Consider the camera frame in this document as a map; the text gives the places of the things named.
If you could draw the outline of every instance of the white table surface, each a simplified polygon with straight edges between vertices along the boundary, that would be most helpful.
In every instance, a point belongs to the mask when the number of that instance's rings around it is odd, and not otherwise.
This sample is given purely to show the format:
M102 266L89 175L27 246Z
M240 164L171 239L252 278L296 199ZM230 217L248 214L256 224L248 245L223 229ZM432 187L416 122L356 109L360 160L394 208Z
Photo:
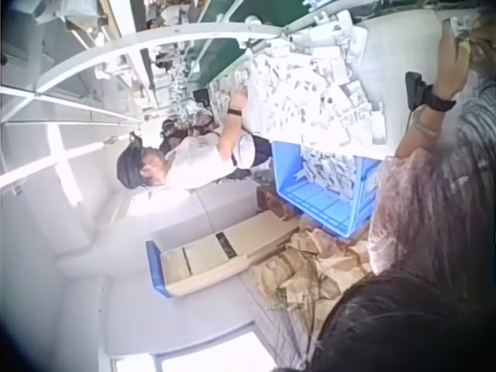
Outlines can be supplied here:
M453 14L411 10L384 15L358 25L368 30L368 39L362 63L355 70L356 76L362 82L369 101L383 102L387 132L387 143L374 146L369 157L384 159L394 154L405 133L409 114L405 73L420 73L427 84L433 83L441 21L448 16ZM457 105L449 113L447 122L456 122L460 106Z

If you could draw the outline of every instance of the white shirt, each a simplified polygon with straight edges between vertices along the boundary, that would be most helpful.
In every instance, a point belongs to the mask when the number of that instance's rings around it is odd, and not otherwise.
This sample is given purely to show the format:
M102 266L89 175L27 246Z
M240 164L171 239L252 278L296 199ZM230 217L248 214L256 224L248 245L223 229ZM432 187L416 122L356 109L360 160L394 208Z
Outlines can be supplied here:
M175 26L179 24L179 11L188 12L190 5L171 5L165 8L160 14L164 19L166 26Z
M215 133L183 139L181 144L166 156L166 159L172 161L167 174L167 185L190 190L231 174L236 167L230 159L222 161L216 146L218 142L219 136ZM243 131L232 155L238 168L251 168L255 160L253 137Z

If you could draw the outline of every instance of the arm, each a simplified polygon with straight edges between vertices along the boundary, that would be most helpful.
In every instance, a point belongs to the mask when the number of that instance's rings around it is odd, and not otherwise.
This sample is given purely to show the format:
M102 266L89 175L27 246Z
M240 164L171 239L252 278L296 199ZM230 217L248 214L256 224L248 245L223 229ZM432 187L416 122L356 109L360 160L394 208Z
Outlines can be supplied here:
M432 93L450 101L467 83L470 64L470 44L455 40L450 22L443 22L443 35L439 41L438 68L436 83ZM437 112L430 107L421 108L419 115L414 118L418 124L437 136L427 136L415 126L410 126L396 149L395 157L405 159L417 149L432 150L439 139L445 113Z
M230 108L242 111L247 99L246 91L244 90L234 94ZM219 150L223 161L229 160L233 155L234 148L241 136L242 125L243 119L241 117L237 115L227 115L226 123L220 133L219 143L217 143L217 149Z

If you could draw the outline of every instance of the blue plastic crate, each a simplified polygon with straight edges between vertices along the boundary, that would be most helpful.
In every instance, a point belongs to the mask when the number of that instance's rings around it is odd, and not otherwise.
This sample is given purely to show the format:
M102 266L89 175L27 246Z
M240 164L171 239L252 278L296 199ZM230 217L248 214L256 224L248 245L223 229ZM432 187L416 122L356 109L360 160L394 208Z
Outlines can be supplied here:
M356 180L353 200L341 200L333 191L317 184L295 179L303 168L300 146L293 143L272 143L274 176L277 193L295 207L309 214L332 232L348 238L366 222L375 205L376 190L373 177L380 161L366 157L356 158Z

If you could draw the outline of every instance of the white t-shirt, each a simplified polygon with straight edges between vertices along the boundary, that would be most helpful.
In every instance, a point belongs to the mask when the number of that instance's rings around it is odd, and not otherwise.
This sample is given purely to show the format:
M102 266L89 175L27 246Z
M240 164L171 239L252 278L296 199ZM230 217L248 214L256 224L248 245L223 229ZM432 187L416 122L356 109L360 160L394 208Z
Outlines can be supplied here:
M231 174L236 167L230 159L222 161L216 146L218 142L219 136L215 133L183 139L166 156L172 161L167 174L167 185L190 190ZM251 168L255 159L253 137L243 132L232 154L238 168Z

